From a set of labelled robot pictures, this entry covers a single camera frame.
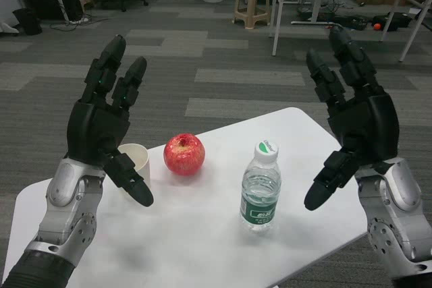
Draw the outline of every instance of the white paper cup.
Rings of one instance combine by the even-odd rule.
[[[135,163],[135,171],[143,179],[147,187],[151,187],[149,152],[139,144],[123,144],[119,146],[120,153],[126,153]],[[122,190],[128,200],[134,200],[127,192]]]

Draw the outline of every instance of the table leg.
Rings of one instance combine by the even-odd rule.
[[[390,16],[388,17],[387,22],[385,23],[383,35],[381,36],[380,42],[384,41],[385,35],[387,34],[387,31],[389,29],[390,23],[392,22],[391,20],[393,19],[394,12],[395,12],[397,6],[399,6],[399,1],[400,0],[395,0],[393,3],[393,7],[391,8]]]
[[[416,37],[417,31],[419,30],[421,23],[423,22],[423,19],[426,16],[427,10],[431,6],[431,3],[432,3],[432,0],[425,0],[425,3],[423,5],[423,10],[421,11],[420,16],[417,19],[416,26],[414,27],[414,30],[411,33],[410,39],[408,40],[408,42],[405,45],[405,49],[402,51],[402,55],[400,56],[399,62],[402,62],[405,59],[405,55],[408,52],[408,50],[410,49],[411,43],[413,42],[414,37]]]
[[[269,37],[273,36],[273,25],[275,23],[276,3],[277,3],[277,0],[273,0],[273,2],[271,3],[271,18],[270,18],[271,20],[270,20],[270,33],[269,33]]]
[[[318,14],[319,14],[319,9],[320,8],[321,8],[321,0],[315,0],[315,2],[313,3],[312,17],[310,19],[312,23],[316,23],[317,22],[317,18],[318,18]]]
[[[284,0],[279,0],[279,10],[277,11],[276,31],[275,31],[275,40],[273,42],[272,56],[276,56],[277,40],[279,38],[279,29],[281,27],[282,8],[284,8]]]

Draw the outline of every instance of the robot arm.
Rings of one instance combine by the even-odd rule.
[[[327,103],[328,122],[342,148],[324,162],[304,204],[309,210],[320,207],[354,176],[369,241],[395,287],[432,287],[432,228],[423,214],[419,185],[408,163],[397,157],[399,124],[392,99],[343,28],[331,29],[330,42],[354,98],[345,100],[336,73],[310,50],[306,60],[315,91]]]
[[[117,147],[129,128],[129,108],[138,96],[146,69],[138,58],[113,91],[115,73],[126,47],[116,36],[95,59],[67,126],[66,157],[47,189],[47,213],[38,233],[12,268],[3,288],[64,288],[96,233],[97,207],[105,175],[138,203],[150,206],[153,196],[135,164]]]

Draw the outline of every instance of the white bottle cap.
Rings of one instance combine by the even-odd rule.
[[[255,146],[255,159],[261,163],[275,162],[278,153],[277,145],[267,140],[263,140]]]

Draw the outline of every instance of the water bottle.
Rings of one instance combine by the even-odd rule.
[[[246,227],[254,232],[266,231],[273,225],[281,190],[278,152],[276,144],[266,140],[259,142],[243,174],[240,215]]]

